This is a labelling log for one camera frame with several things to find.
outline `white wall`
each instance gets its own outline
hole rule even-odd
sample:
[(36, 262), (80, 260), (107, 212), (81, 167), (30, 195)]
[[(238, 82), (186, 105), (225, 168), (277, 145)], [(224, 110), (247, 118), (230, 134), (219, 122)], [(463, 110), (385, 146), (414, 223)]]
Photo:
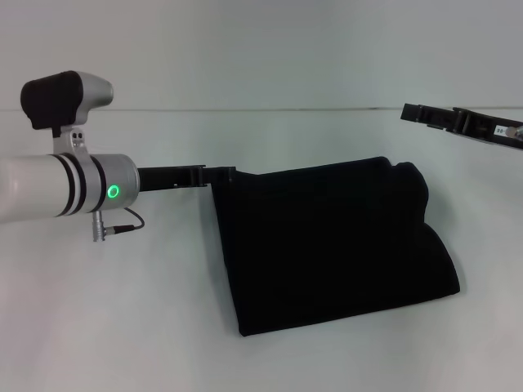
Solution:
[(140, 167), (411, 161), (462, 293), (241, 338), (209, 189), (142, 194), (146, 228), (101, 245), (90, 216), (0, 226), (0, 390), (518, 390), (522, 152), (399, 110), (183, 110), (523, 105), (512, 3), (4, 0), (0, 154), (51, 151), (13, 109), (24, 82), (78, 69), (116, 89), (118, 110), (85, 126), (90, 150)]

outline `white label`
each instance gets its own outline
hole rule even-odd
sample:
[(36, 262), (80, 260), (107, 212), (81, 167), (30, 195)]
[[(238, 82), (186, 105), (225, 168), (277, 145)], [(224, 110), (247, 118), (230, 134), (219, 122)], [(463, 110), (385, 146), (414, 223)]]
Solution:
[(494, 130), (494, 134), (496, 136), (510, 137), (509, 135), (507, 135), (507, 129), (508, 129), (508, 127), (503, 127), (501, 125), (497, 125), (496, 129)]

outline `black fabric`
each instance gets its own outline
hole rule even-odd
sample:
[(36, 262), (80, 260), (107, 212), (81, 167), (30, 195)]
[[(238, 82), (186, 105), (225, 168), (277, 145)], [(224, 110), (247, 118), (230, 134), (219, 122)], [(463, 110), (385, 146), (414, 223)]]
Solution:
[(412, 163), (374, 158), (213, 185), (243, 336), (459, 292)]

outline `black cable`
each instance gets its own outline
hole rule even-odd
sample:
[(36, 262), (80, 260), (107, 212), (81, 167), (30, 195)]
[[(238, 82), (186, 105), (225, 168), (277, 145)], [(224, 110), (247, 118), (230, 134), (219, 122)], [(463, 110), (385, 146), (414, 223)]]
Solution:
[(120, 225), (120, 226), (113, 226), (107, 228), (107, 235), (111, 234), (121, 234), (121, 233), (127, 233), (129, 231), (138, 230), (145, 226), (145, 221), (141, 216), (139, 216), (137, 213), (135, 213), (131, 208), (124, 208), (125, 211), (129, 212), (130, 214), (133, 214), (136, 218), (140, 220), (140, 225)]
[(139, 216), (136, 212), (134, 212), (131, 208), (125, 207), (124, 210), (133, 214), (136, 218), (138, 218), (140, 220), (141, 224), (139, 226), (134, 226), (134, 230), (141, 229), (145, 226), (145, 221), (143, 220), (143, 218), (141, 216)]

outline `green indicator ring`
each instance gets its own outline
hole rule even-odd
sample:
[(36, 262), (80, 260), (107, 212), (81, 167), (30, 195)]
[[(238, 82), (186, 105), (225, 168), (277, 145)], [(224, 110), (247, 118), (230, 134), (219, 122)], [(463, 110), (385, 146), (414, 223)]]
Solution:
[(109, 198), (115, 198), (120, 193), (120, 188), (117, 185), (111, 185), (109, 189), (107, 189), (107, 196)]

